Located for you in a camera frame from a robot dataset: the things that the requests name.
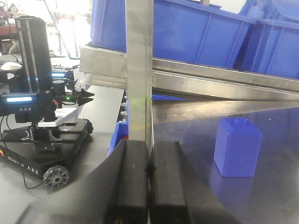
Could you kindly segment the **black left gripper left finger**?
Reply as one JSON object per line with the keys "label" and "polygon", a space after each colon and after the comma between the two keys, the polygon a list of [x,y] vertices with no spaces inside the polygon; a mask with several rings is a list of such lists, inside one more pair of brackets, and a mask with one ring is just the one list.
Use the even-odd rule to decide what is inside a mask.
{"label": "black left gripper left finger", "polygon": [[30,203],[17,224],[145,224],[149,153],[144,141],[121,140],[92,172]]}

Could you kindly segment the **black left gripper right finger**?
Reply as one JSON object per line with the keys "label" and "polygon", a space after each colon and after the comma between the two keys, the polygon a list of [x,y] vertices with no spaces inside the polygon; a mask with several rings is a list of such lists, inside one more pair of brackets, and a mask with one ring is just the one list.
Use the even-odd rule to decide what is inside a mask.
{"label": "black left gripper right finger", "polygon": [[154,144],[149,214],[153,224],[238,224],[194,170],[180,143]]}

